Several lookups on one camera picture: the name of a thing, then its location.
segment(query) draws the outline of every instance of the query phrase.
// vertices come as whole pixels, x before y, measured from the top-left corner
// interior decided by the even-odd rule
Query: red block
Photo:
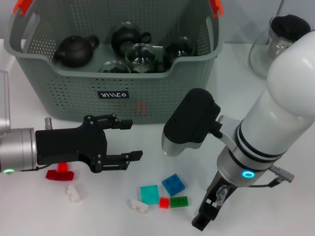
[[[74,172],[58,172],[56,170],[49,170],[46,175],[46,179],[55,181],[72,181],[74,178]]]
[[[68,164],[66,162],[58,163],[58,172],[67,172]]]
[[[159,201],[159,208],[169,208],[169,199],[168,198],[161,198]]]

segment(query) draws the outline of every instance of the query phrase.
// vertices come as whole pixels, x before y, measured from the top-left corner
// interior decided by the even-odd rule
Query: lego brick
[[[161,198],[159,201],[159,208],[169,208],[169,199],[168,198]]]
[[[78,191],[76,190],[76,188],[73,185],[67,186],[66,193],[69,196],[69,200],[73,203],[78,203],[82,200]]]
[[[136,210],[139,213],[146,213],[149,210],[148,204],[142,203],[135,199],[131,199],[129,207],[133,210]]]
[[[58,163],[58,172],[67,172],[68,171],[68,163]]]
[[[143,203],[148,204],[148,205],[159,203],[157,185],[143,186],[140,188],[140,190],[141,190],[141,199]]]
[[[49,170],[46,175],[46,179],[55,181],[72,181],[74,178],[74,172],[58,172],[56,170]]]
[[[188,207],[188,197],[177,197],[177,198],[170,198],[171,201],[171,208],[175,207]]]
[[[171,197],[185,189],[185,185],[177,174],[174,174],[171,177],[163,180],[162,185]]]

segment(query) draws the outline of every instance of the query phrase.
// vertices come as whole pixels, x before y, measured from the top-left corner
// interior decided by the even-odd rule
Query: white table
[[[221,115],[242,119],[265,89],[266,82],[248,66],[249,44],[225,44],[212,70],[208,88],[216,92]],[[0,69],[9,72],[12,128],[44,129],[49,116],[23,74],[16,59],[0,46]],[[71,128],[80,123],[52,119],[53,127]],[[279,236],[314,235],[315,127],[312,126],[277,162],[295,174],[293,183],[270,188],[242,188],[226,201],[215,221],[200,232],[191,225],[208,185],[223,143],[209,135],[198,150],[187,149],[178,157],[161,150],[163,125],[134,125],[131,130],[106,130],[108,153],[143,150],[139,162],[127,171],[93,174],[83,163],[72,163],[74,184],[84,186],[88,197],[69,202],[69,183],[49,181],[47,169],[30,173],[0,174],[1,236]],[[140,214],[126,205],[139,199],[139,187],[158,184],[177,173],[186,185],[179,196],[189,197],[189,207],[162,210],[151,205]],[[274,178],[266,173],[257,184]],[[168,196],[161,188],[160,195]]]

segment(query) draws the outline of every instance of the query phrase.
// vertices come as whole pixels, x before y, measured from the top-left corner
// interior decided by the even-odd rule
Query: gray plastic basket
[[[21,40],[33,20],[24,47]],[[122,21],[152,35],[152,45],[186,36],[196,44],[196,57],[175,60],[156,74],[96,73],[117,59],[108,37]],[[221,51],[220,17],[209,0],[33,0],[18,8],[4,40],[47,111],[54,117],[82,121],[84,115],[116,113],[134,123],[165,122],[191,88],[205,88],[215,57]],[[58,45],[70,35],[95,34],[101,45],[85,67],[69,69],[53,63]],[[128,99],[100,99],[98,91],[128,91]]]

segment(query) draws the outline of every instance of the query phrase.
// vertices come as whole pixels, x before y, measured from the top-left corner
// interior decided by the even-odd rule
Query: basket handle
[[[210,5],[212,7],[213,16],[215,19],[218,18],[218,11],[220,16],[223,16],[223,7],[220,0],[209,0]]]
[[[24,31],[33,13],[35,13],[35,23],[39,22],[39,15],[36,11],[36,1],[25,1],[28,3],[31,2],[28,8],[21,7],[19,4],[20,2],[22,1],[18,1],[14,8],[15,13],[10,17],[4,37],[4,48],[11,55],[16,57],[25,57],[21,46],[21,40],[23,38]]]

